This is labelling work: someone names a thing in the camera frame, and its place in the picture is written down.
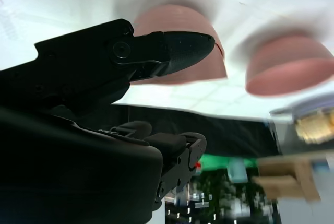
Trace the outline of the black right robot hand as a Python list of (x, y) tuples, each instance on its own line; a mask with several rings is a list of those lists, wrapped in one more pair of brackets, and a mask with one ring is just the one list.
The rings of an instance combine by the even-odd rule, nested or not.
[(152, 134), (141, 121), (92, 129), (53, 111), (88, 116), (214, 46), (190, 31), (136, 37), (118, 19), (38, 42), (35, 60), (2, 70), (1, 223), (147, 223), (196, 173), (205, 137)]

